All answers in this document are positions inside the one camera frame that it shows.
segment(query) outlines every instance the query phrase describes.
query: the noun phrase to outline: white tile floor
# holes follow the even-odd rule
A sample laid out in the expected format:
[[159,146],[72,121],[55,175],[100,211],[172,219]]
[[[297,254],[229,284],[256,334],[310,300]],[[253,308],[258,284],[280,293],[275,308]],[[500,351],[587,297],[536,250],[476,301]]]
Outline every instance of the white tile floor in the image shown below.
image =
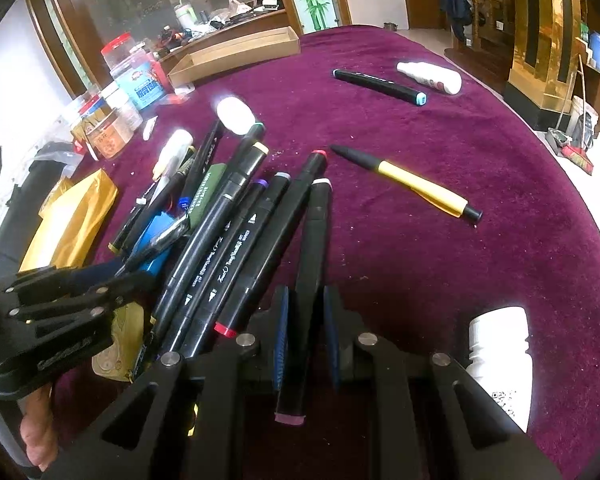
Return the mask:
[[[422,46],[428,48],[430,51],[444,56],[446,48],[452,46],[451,32],[446,30],[435,30],[430,28],[421,28],[413,30],[399,30],[398,34],[409,38],[410,40],[416,41]],[[492,93],[502,100],[502,97],[496,92]],[[593,216],[598,229],[600,230],[600,135],[594,141],[593,147],[587,152],[590,160],[594,165],[593,175],[588,175],[570,160],[563,157],[556,157],[552,152],[549,145],[544,140],[544,133],[535,133],[538,139],[546,146],[551,156],[554,156],[564,173],[569,177],[575,188],[580,193],[584,203],[589,208],[591,216]]]

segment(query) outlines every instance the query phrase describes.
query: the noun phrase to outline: open cardboard box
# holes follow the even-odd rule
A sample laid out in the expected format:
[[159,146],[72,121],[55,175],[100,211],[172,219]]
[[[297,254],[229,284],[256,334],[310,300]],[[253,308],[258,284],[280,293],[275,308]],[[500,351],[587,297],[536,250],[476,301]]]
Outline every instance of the open cardboard box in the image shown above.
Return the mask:
[[264,30],[187,54],[169,72],[174,88],[248,64],[300,52],[298,35],[291,27]]

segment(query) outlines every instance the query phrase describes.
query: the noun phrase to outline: blue label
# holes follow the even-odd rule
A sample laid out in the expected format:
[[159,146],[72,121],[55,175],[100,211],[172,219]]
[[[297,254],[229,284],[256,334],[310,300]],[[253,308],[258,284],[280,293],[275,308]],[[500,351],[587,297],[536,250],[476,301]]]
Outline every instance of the blue label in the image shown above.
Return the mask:
[[165,94],[148,61],[117,76],[116,83],[128,94],[138,110],[147,108]]

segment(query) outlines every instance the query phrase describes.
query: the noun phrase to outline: silver bolt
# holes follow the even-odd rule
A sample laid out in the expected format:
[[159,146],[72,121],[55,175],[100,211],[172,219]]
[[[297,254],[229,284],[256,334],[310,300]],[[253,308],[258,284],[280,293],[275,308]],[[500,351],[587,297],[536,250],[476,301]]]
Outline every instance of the silver bolt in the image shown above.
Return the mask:
[[165,366],[173,366],[180,362],[180,354],[177,352],[165,352],[160,357],[160,362]]
[[248,333],[240,334],[237,338],[235,338],[235,342],[237,342],[238,345],[246,348],[247,346],[251,346],[256,342],[256,336]]
[[371,332],[363,332],[358,336],[358,341],[364,346],[373,346],[378,342],[378,336]]
[[451,364],[451,357],[442,352],[438,352],[431,356],[431,362],[436,366],[449,366]]

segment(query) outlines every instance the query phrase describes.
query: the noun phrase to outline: purple tablecloth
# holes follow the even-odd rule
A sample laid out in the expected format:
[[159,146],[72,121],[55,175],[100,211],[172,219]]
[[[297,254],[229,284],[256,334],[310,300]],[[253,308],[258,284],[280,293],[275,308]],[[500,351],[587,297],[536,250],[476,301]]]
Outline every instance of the purple tablecloth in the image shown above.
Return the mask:
[[[529,435],[565,478],[574,478],[600,444],[600,232],[578,192],[526,125],[469,76],[456,96],[422,88],[423,107],[331,76],[345,68],[418,87],[396,72],[399,60],[449,66],[419,44],[356,26],[309,34],[301,45],[298,56],[219,78],[183,105],[158,107],[151,140],[137,136],[104,164],[121,196],[95,260],[110,258],[107,242],[146,189],[167,136],[181,126],[199,141],[222,96],[240,96],[267,125],[263,174],[294,174],[311,150],[331,143],[384,156],[466,197],[484,219],[473,229],[331,154],[329,282],[340,287],[347,308],[400,348],[446,351],[464,364],[471,318],[524,306],[534,359]],[[218,160],[234,146],[235,139],[223,140]],[[85,160],[80,174],[94,167]],[[292,283],[295,249],[276,283]],[[64,442],[103,407],[98,395],[102,405],[113,398],[115,388],[103,382],[87,367],[58,382]],[[299,430],[270,422],[270,400],[254,403],[246,478],[365,478],[365,413],[356,411],[363,405],[317,391]],[[312,452],[301,453],[307,443]]]

